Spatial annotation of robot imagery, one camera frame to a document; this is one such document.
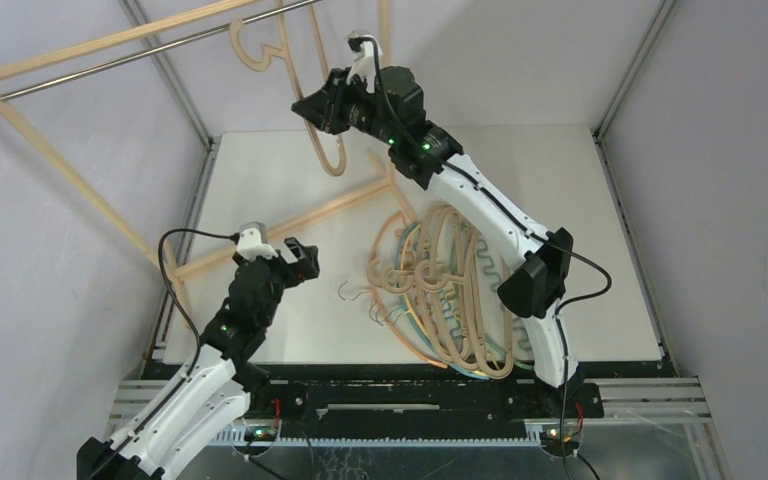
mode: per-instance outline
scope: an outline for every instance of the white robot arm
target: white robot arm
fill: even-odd
[[[322,89],[294,103],[292,110],[323,132],[355,127],[387,143],[399,172],[454,206],[481,231],[514,272],[498,294],[525,321],[535,374],[559,388],[578,367],[567,353],[557,308],[565,293],[572,236],[564,229],[550,232],[526,215],[481,174],[454,138],[426,120],[422,88],[405,67],[379,68],[374,37],[355,31],[348,43],[357,53],[354,65],[332,70]],[[367,76],[375,86],[372,93]]]
[[[295,238],[287,263],[266,243],[261,223],[236,236],[238,264],[228,297],[199,335],[198,349],[160,393],[107,442],[89,439],[78,452],[79,480],[174,480],[210,441],[242,417],[266,372],[248,359],[266,338],[283,292],[319,276],[318,250]]]
[[[432,176],[428,184],[428,191],[455,207],[475,225],[485,236],[487,242],[499,251],[512,272],[523,268],[526,258],[536,255],[543,247],[543,244],[534,240],[531,234],[547,238],[547,234],[550,233],[548,229],[526,215],[486,177],[481,175],[469,155],[454,155],[449,158],[448,162],[464,171],[472,172],[472,176],[481,183],[481,187],[490,191],[496,199],[502,202],[505,208],[516,215],[529,231],[524,232],[512,223],[481,192],[480,188],[478,190],[473,188],[473,185],[469,184],[454,170],[444,169],[439,174]],[[512,287],[514,287],[513,284],[507,284],[507,289]],[[499,295],[503,296],[506,289],[500,286],[499,290]],[[542,318],[536,315],[523,317],[528,339],[534,352],[534,374],[555,388],[563,385],[575,374],[578,368],[578,361],[567,358],[567,377],[564,378],[564,340],[561,338],[561,332],[557,325],[560,323],[564,330],[566,330],[566,325],[564,324],[563,312],[552,313],[560,301],[560,297],[554,299],[546,308],[549,314]]]

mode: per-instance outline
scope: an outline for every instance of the metal rod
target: metal rod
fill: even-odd
[[[658,39],[664,32],[664,27],[669,22],[679,3],[681,3],[681,0],[662,0],[658,6],[658,10],[655,12],[655,16],[652,17],[646,34],[634,52],[634,56],[631,58],[631,62],[629,62],[616,92],[614,92],[607,109],[605,109],[605,113],[602,115],[602,119],[599,121],[599,125],[594,129],[596,143],[602,143],[608,134],[608,130],[611,128],[611,124],[614,122],[620,106],[628,96],[628,92],[634,85],[641,70],[643,70],[646,60],[657,46]]]
[[[119,6],[122,7],[122,12],[128,17],[131,26],[138,27],[151,22],[148,18],[148,14],[140,3],[140,0],[118,0],[118,2]],[[156,34],[143,37],[140,41],[143,44],[143,48],[155,48],[162,43]],[[199,137],[204,148],[209,149],[210,132],[207,130],[207,126],[201,118],[201,115],[195,106],[195,102],[193,102],[192,97],[190,97],[189,92],[187,92],[184,82],[178,74],[178,70],[172,64],[169,54],[166,52],[159,52],[157,55],[151,57],[151,62],[157,69],[157,73],[160,75],[161,80],[163,80],[163,83],[166,85],[166,88],[169,90],[172,99],[175,101],[175,104],[178,105],[184,118],[187,119],[187,122]]]
[[[269,17],[274,17],[275,15],[280,15],[285,12],[289,12],[291,10],[295,10],[300,7],[304,7],[306,5],[312,5],[316,2],[319,2],[321,0],[301,0],[299,2],[291,3],[289,5],[284,5],[283,7],[274,8],[272,10],[267,10],[263,13],[259,13],[257,15],[253,15],[251,17],[246,17],[243,19],[243,24],[248,25],[249,23],[254,23],[259,20],[264,20]],[[207,30],[193,33],[191,35],[187,35],[185,37],[181,37],[177,40],[173,40],[171,42],[163,43],[161,45],[158,45],[154,48],[149,48],[147,50],[141,50],[136,53],[132,53],[130,55],[126,55],[124,57],[117,58],[115,60],[111,60],[109,62],[100,63],[98,65],[87,67],[83,70],[78,70],[77,72],[73,72],[67,75],[63,75],[62,77],[52,78],[51,80],[47,80],[42,83],[38,83],[36,85],[31,85],[29,87],[21,88],[19,90],[14,90],[12,92],[5,93],[3,95],[0,95],[0,100],[2,101],[8,101],[13,100],[14,98],[24,97],[25,95],[30,95],[32,93],[39,92],[41,90],[45,90],[51,87],[54,87],[56,85],[60,85],[63,83],[71,82],[72,80],[77,80],[79,78],[86,77],[88,75],[92,75],[94,73],[103,72],[105,70],[109,70],[113,67],[118,67],[119,65],[125,65],[126,63],[131,63],[135,60],[139,60],[141,58],[149,57],[151,55],[154,55],[156,53],[165,52],[166,50],[180,47],[181,45],[186,45],[188,43],[195,42],[197,40],[201,40],[203,38],[212,37],[213,35],[217,35],[222,32],[228,31],[228,29],[231,28],[231,23],[227,23],[225,25],[220,25],[218,27],[209,28]]]
[[[631,225],[631,218],[626,209],[626,205],[628,204],[623,201],[622,194],[617,186],[616,177],[613,173],[614,163],[611,161],[611,156],[608,154],[608,144],[606,143],[606,140],[596,142],[596,153],[599,155],[599,160],[601,160],[599,163],[602,165],[602,171],[605,174],[605,180],[608,183],[608,190],[611,192],[611,197],[614,200],[614,207],[617,210],[617,218],[622,225],[623,237],[625,237],[626,246],[631,254],[631,264],[637,275],[637,281],[643,290],[643,303],[646,305],[646,310],[649,312],[649,320],[652,322],[652,328],[655,329],[655,333],[661,341],[662,347],[666,350],[666,356],[669,357],[673,370],[681,373],[678,361],[676,361],[672,337],[662,321],[664,317],[655,301],[655,293],[652,289],[650,276],[643,267],[643,261],[640,255],[640,243],[637,241],[637,236]]]

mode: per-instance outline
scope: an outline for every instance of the metal rail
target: metal rail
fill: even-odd
[[[614,123],[614,119],[617,116],[620,106],[625,101],[628,92],[640,75],[643,66],[646,64],[646,60],[655,50],[658,40],[664,33],[664,27],[667,25],[670,18],[672,18],[676,6],[680,3],[681,0],[662,0],[661,4],[658,6],[658,10],[655,12],[655,16],[649,24],[649,29],[646,31],[646,35],[644,35],[643,39],[640,41],[637,51],[634,52],[634,56],[628,64],[622,80],[620,80],[617,91],[614,92],[614,96],[608,103],[608,108],[602,115],[599,125],[594,129],[594,138],[596,139],[597,144],[601,145],[605,140],[605,136],[608,134],[611,124]]]
[[[119,6],[122,7],[122,12],[125,14],[125,17],[127,17],[128,21],[131,23],[131,26],[138,27],[140,25],[151,23],[140,0],[118,0],[118,2]],[[143,37],[140,42],[143,44],[143,48],[155,48],[162,43],[160,37],[156,34]],[[199,137],[204,148],[209,149],[210,132],[207,130],[207,126],[204,123],[204,119],[201,118],[201,115],[195,106],[195,102],[193,102],[192,97],[190,97],[190,93],[184,86],[184,82],[181,80],[178,70],[175,68],[175,65],[172,64],[172,59],[169,58],[169,55],[166,52],[160,52],[157,55],[153,55],[151,61],[157,69],[157,73],[160,75],[161,80],[163,80],[163,83],[166,85],[166,88],[169,89],[169,93],[172,95],[175,104],[178,105],[184,118],[187,119],[187,122],[189,122],[193,131]]]
[[[595,379],[605,418],[585,419],[587,425],[708,424],[711,413],[698,378]],[[166,385],[165,380],[123,380],[111,409],[111,423],[120,424],[140,412]],[[534,383],[517,380],[517,383]],[[535,418],[532,425],[556,425],[557,418]]]
[[[267,19],[269,17],[274,17],[275,15],[280,15],[282,13],[289,12],[291,10],[295,10],[297,8],[301,8],[307,5],[312,5],[314,3],[317,3],[321,0],[301,0],[299,2],[291,3],[289,5],[284,5],[283,7],[274,8],[272,10],[267,10],[263,13],[259,13],[257,15],[253,15],[251,17],[244,18],[243,24],[248,25],[250,23],[254,23],[260,20]],[[203,38],[212,37],[213,35],[220,34],[222,32],[228,31],[228,29],[231,28],[231,23],[227,23],[225,25],[219,25],[217,27],[209,28],[207,30],[203,30],[201,32],[193,33],[191,35],[187,35],[185,37],[181,37],[177,40],[173,40],[171,42],[166,42],[163,44],[160,44],[154,48],[149,48],[146,50],[141,50],[136,53],[132,53],[130,55],[126,55],[124,57],[119,57],[115,60],[110,60],[109,62],[100,63],[98,65],[94,65],[92,67],[87,67],[82,70],[78,70],[77,72],[69,73],[66,75],[63,75],[61,77],[52,78],[51,80],[46,80],[45,82],[37,83],[35,85],[31,85],[29,87],[20,88],[18,90],[14,90],[12,92],[5,93],[3,95],[0,95],[0,99],[3,101],[13,100],[15,98],[24,97],[25,95],[30,95],[32,93],[36,93],[42,90],[46,90],[48,88],[61,85],[63,83],[71,82],[72,80],[77,80],[79,78],[83,78],[89,75],[92,75],[94,73],[103,72],[105,70],[109,70],[113,67],[118,67],[119,65],[125,65],[127,63],[131,63],[135,60],[139,60],[141,58],[146,58],[152,55],[155,55],[160,52],[165,52],[166,50],[173,49],[175,47],[180,47],[181,45],[186,45],[188,43],[192,43],[198,40],[201,40]]]

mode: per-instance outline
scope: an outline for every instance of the black cable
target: black cable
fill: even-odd
[[[298,424],[295,424],[296,428],[299,429],[300,432],[302,432],[302,435],[305,437],[305,442],[307,442],[307,450],[310,452],[310,480],[313,480],[313,476],[316,473],[316,460],[315,460],[315,453],[313,452],[313,444],[310,442],[310,437],[307,436],[307,433],[305,433],[304,429],[299,426]]]
[[[564,307],[566,307],[567,305],[569,305],[571,303],[580,302],[582,300],[588,300],[588,299],[591,299],[591,298],[596,298],[596,297],[599,297],[601,295],[604,295],[605,293],[608,292],[608,290],[611,289],[611,286],[613,285],[614,280],[613,280],[613,278],[611,278],[611,274],[608,273],[608,271],[604,267],[602,267],[598,263],[594,262],[593,260],[590,260],[589,258],[587,258],[587,257],[585,257],[583,255],[575,253],[572,250],[567,250],[567,249],[565,249],[565,248],[563,248],[563,247],[561,247],[559,245],[556,245],[554,243],[550,243],[548,239],[545,239],[545,238],[537,235],[536,233],[530,232],[528,230],[528,228],[525,225],[523,225],[519,221],[519,219],[516,218],[510,212],[510,210],[508,210],[502,204],[502,202],[498,198],[496,198],[495,195],[493,195],[492,192],[490,192],[489,190],[487,190],[486,188],[481,186],[480,182],[478,180],[476,180],[468,172],[466,172],[464,169],[458,167],[457,165],[452,165],[452,164],[450,164],[450,163],[448,163],[448,162],[446,162],[446,161],[444,161],[444,160],[442,160],[440,158],[434,157],[434,156],[424,152],[424,149],[419,146],[419,144],[413,139],[413,137],[411,137],[410,133],[407,131],[407,128],[405,128],[405,126],[402,124],[401,120],[399,120],[398,115],[396,115],[395,109],[393,109],[393,105],[390,103],[390,98],[387,95],[387,90],[384,87],[384,82],[383,82],[383,80],[381,78],[381,64],[380,64],[380,60],[378,58],[378,43],[375,41],[374,38],[371,38],[371,37],[364,37],[364,41],[368,41],[368,42],[372,43],[372,45],[373,45],[373,61],[375,63],[375,82],[376,82],[376,85],[378,86],[378,88],[376,88],[376,92],[379,92],[378,94],[383,97],[384,104],[387,106],[388,113],[392,117],[393,122],[395,123],[396,128],[399,131],[399,133],[402,135],[402,137],[404,137],[404,139],[412,147],[414,147],[416,149],[417,152],[419,152],[420,155],[428,156],[428,157],[432,158],[435,162],[437,162],[439,165],[441,165],[442,167],[448,168],[450,170],[453,170],[453,171],[457,172],[458,174],[460,174],[462,177],[464,177],[469,183],[472,184],[473,188],[475,188],[476,190],[481,191],[481,193],[483,193],[484,196],[487,197],[487,199],[490,200],[490,202],[492,202],[499,210],[501,210],[501,212],[505,215],[505,217],[507,217],[508,220],[513,222],[513,224],[516,225],[517,228],[522,230],[523,233],[528,235],[533,240],[536,240],[536,241],[540,242],[543,245],[547,245],[550,248],[558,250],[558,251],[560,251],[561,253],[563,253],[565,255],[569,255],[570,257],[575,258],[575,259],[583,262],[584,264],[586,264],[586,265],[590,266],[591,268],[595,269],[596,271],[598,271],[599,273],[601,273],[605,277],[605,286],[602,289],[600,289],[600,290],[598,290],[596,292],[592,292],[592,293],[588,293],[588,294],[584,294],[584,295],[579,295],[577,297],[573,297],[573,298],[564,300],[564,301],[560,302],[557,307],[555,307],[555,312],[554,312],[555,322],[556,322],[556,324],[558,326],[558,333],[561,336],[561,344],[562,344],[563,349],[564,349],[564,377],[563,377],[563,379],[564,379],[564,389],[563,389],[563,400],[561,401],[561,414],[560,414],[560,418],[559,418],[559,423],[560,423],[560,425],[559,425],[560,426],[560,441],[561,441],[561,458],[563,460],[564,471],[566,472],[567,478],[569,478],[571,480],[572,477],[570,476],[569,466],[567,465],[566,452],[564,451],[564,443],[565,443],[564,442],[564,438],[565,438],[564,437],[564,416],[565,416],[565,413],[566,413],[566,406],[567,406],[567,394],[569,393],[569,391],[568,391],[569,382],[567,381],[568,380],[567,377],[569,376],[569,346],[567,345],[566,335],[564,334],[564,327],[561,324],[561,320],[560,320],[560,318],[558,318],[558,315],[561,313],[561,310]]]
[[[198,235],[203,235],[205,237],[212,237],[212,238],[221,238],[224,240],[232,240],[234,239],[234,235],[219,235],[216,233],[208,233],[203,232],[201,230],[196,230],[194,228],[173,228],[172,230],[169,230],[168,232],[164,233],[160,237],[160,242],[157,244],[157,263],[160,267],[160,275],[163,277],[163,284],[166,287],[166,293],[169,294],[170,297],[172,297],[172,303],[175,304],[175,306],[178,308],[178,311],[181,312],[181,316],[184,317],[184,321],[187,322],[187,326],[190,327],[190,330],[193,332],[193,335],[195,335],[196,338],[196,352],[193,355],[193,360],[190,363],[190,366],[187,367],[187,377],[190,376],[190,374],[193,373],[193,370],[196,367],[196,363],[198,362],[199,355],[201,355],[201,339],[199,338],[198,328],[196,328],[195,323],[193,322],[192,318],[187,314],[186,310],[184,310],[184,307],[181,305],[181,301],[178,300],[178,295],[175,293],[175,289],[172,288],[172,281],[169,280],[169,274],[166,272],[166,262],[164,262],[163,258],[163,244],[166,242],[166,239],[169,237],[169,235],[172,235],[173,233],[178,232],[188,232],[188,233],[195,233]],[[178,392],[178,390],[181,389],[181,387],[186,382],[185,378],[181,378],[178,380],[178,383],[175,384],[174,387],[172,387],[172,390],[169,391],[169,393],[163,397],[163,400],[161,400],[157,406],[155,406],[151,412],[148,413],[148,415],[143,418],[143,420],[137,425],[137,428],[134,429],[134,436],[136,436],[137,433],[141,432],[143,428],[145,428],[146,424],[148,424],[149,421],[151,421],[152,418],[157,414],[157,412],[160,411],[168,402],[169,400],[175,396],[175,394]],[[94,478],[96,475],[98,475],[102,470],[104,470],[105,467],[110,463],[111,460],[116,458],[116,455],[119,454],[129,443],[131,443],[131,440],[134,438],[134,436],[129,436],[125,440],[122,441],[121,444],[119,444],[118,447],[111,453],[110,456],[108,456],[101,464],[94,468],[92,473],[89,474],[86,480],[90,480]]]
[[[593,465],[591,465],[590,462],[588,462],[586,458],[582,457],[580,453],[577,455],[577,457],[578,457],[579,460],[584,462],[585,465],[587,465],[587,468],[589,468],[591,472],[593,472],[593,476],[596,478],[596,480],[602,480],[602,478],[596,472],[596,469],[593,468]]]
[[[99,466],[97,466],[97,467],[95,467],[93,469],[92,473],[90,473],[86,477],[86,480],[91,480],[91,479],[95,478],[96,475],[98,475],[102,470],[104,470],[104,467],[106,467],[107,464],[109,464],[111,460],[116,458],[116,455],[119,455],[119,452],[121,452],[122,449],[125,448],[126,445],[131,443],[131,438],[132,437],[128,437],[121,444],[119,444],[119,446],[116,447],[116,450],[113,450],[113,453],[109,457],[105,458],[103,462],[101,462],[101,465],[99,465]]]
[[[258,461],[257,461],[257,460],[255,460],[255,458],[254,458],[254,457],[252,457],[251,455],[248,455],[248,456],[246,457],[246,461],[247,461],[247,462],[249,462],[249,463],[251,463],[252,465],[254,465],[254,466],[258,467],[259,469],[263,470],[264,472],[266,472],[266,473],[268,473],[268,474],[272,475],[273,477],[277,478],[278,480],[287,480],[287,478],[286,478],[286,477],[283,477],[283,476],[281,476],[281,475],[280,475],[278,472],[276,472],[275,470],[272,470],[271,468],[267,467],[266,465],[264,465],[264,464],[262,464],[262,463],[258,462]]]

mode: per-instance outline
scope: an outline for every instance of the wooden stand leg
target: wooden stand leg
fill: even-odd
[[[163,256],[166,257],[166,276],[169,277],[169,282],[172,283],[172,288],[175,289],[175,296],[178,297],[178,301],[181,302],[184,311],[188,315],[192,315],[193,308],[190,305],[190,296],[187,295],[184,282],[175,274],[178,270],[178,262],[175,261],[175,252],[172,250],[172,244],[169,243],[169,240],[163,242]]]
[[[383,58],[381,58],[381,68],[389,67],[390,61],[393,58],[390,45],[391,14],[390,0],[378,0],[378,42],[384,50]]]
[[[332,200],[303,215],[293,217],[286,222],[279,223],[278,225],[269,228],[266,234],[267,238],[272,239],[281,237],[292,231],[300,230],[316,222],[325,220],[328,217],[332,217],[347,208],[363,203],[381,193],[389,191],[391,191],[389,180],[386,178],[376,180],[365,187],[349,192],[342,197]],[[213,253],[209,253],[197,260],[188,262],[186,265],[178,267],[175,274],[182,282],[191,280],[192,278],[230,260],[231,256],[234,255],[234,249],[235,247],[231,245]]]
[[[396,183],[395,167],[393,166],[393,163],[388,162],[387,166],[385,167],[381,163],[381,159],[378,157],[378,155],[372,150],[367,150],[366,156],[369,157],[369,161],[372,162],[372,165],[375,167],[378,173],[384,176],[390,183],[390,193],[392,193],[393,198],[399,202],[399,206],[402,207],[402,211],[405,212],[405,216],[408,217],[408,220],[411,222],[419,221],[419,217],[417,217],[413,206],[405,197],[405,194],[402,193],[402,189],[399,188],[399,185]]]

